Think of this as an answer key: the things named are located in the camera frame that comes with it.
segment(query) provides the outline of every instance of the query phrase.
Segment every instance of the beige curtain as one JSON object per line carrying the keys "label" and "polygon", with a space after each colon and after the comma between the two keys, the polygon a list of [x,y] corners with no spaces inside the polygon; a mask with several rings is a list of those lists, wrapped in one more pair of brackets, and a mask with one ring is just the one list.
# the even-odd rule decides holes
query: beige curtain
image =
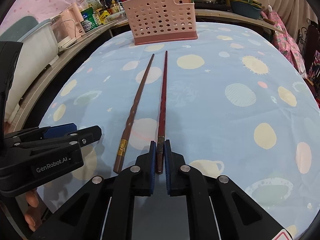
{"label": "beige curtain", "polygon": [[[268,8],[268,0],[256,0]],[[287,28],[289,35],[297,39],[298,30],[308,27],[308,19],[318,22],[317,17],[306,0],[269,0]]]}

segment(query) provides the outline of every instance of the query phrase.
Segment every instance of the white plastic bin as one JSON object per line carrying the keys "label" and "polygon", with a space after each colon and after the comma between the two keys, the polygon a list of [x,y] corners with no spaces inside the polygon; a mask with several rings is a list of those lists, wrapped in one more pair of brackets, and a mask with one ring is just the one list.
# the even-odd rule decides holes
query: white plastic bin
{"label": "white plastic bin", "polygon": [[19,40],[23,42],[12,87],[5,108],[4,121],[11,123],[19,109],[19,101],[28,87],[49,64],[58,58],[58,43],[51,28],[51,20],[45,20]]}

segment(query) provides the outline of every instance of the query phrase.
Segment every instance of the red and white sticker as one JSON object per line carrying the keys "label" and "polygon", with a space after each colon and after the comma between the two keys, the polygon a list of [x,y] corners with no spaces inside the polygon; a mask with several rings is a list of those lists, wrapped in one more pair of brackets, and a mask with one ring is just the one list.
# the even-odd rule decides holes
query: red and white sticker
{"label": "red and white sticker", "polygon": [[282,229],[272,240],[292,240],[287,230]]}

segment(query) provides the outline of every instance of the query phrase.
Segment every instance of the light blue tablecloth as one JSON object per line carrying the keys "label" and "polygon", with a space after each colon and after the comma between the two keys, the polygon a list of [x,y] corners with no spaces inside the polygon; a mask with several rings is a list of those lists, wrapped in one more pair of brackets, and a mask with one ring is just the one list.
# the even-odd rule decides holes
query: light blue tablecloth
{"label": "light blue tablecloth", "polygon": [[[320,207],[319,108],[286,58],[257,33],[198,23],[198,40],[134,46],[131,32],[98,48],[74,73],[41,126],[99,125],[85,166],[38,189],[55,211],[94,175],[112,172],[122,131],[152,53],[124,167],[156,140],[164,52],[168,51],[166,138],[204,174],[229,176],[297,238]],[[164,227],[158,227],[161,221]],[[135,239],[188,239],[184,197],[137,198]]]}

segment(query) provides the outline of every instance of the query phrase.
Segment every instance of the pink plastic basket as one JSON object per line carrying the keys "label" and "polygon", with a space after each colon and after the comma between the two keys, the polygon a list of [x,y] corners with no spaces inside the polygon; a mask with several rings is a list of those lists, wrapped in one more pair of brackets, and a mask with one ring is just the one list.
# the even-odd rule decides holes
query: pink plastic basket
{"label": "pink plastic basket", "polygon": [[135,45],[196,40],[195,5],[191,0],[128,0],[122,3]]}

